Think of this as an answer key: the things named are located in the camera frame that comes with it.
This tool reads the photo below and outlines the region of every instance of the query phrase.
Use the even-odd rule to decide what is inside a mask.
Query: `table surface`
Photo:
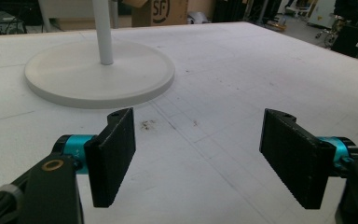
[[[112,36],[168,55],[175,81],[134,106],[137,152],[113,206],[93,208],[78,176],[86,223],[334,223],[345,180],[330,178],[321,210],[304,210],[259,153],[260,134],[272,108],[358,145],[358,60],[244,22]],[[117,110],[55,105],[25,83],[38,52],[85,40],[95,32],[0,36],[0,186],[61,135],[97,134]]]

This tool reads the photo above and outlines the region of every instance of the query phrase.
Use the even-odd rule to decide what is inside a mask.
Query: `white cabinet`
[[[331,28],[335,21],[333,0],[319,0],[313,9],[312,15],[308,23],[320,25],[326,28]]]

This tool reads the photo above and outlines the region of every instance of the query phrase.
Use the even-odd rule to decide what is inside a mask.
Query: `printed logo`
[[[170,15],[170,0],[153,0],[153,23],[162,23]]]

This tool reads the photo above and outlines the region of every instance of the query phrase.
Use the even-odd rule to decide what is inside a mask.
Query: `cardboard box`
[[[187,0],[123,0],[132,6],[132,27],[187,24]]]

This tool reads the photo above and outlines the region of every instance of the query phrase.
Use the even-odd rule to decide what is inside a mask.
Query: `round white base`
[[[96,42],[45,50],[25,66],[28,86],[58,105],[101,109],[140,104],[172,85],[174,65],[164,54],[121,41],[112,49],[111,65],[101,65]]]

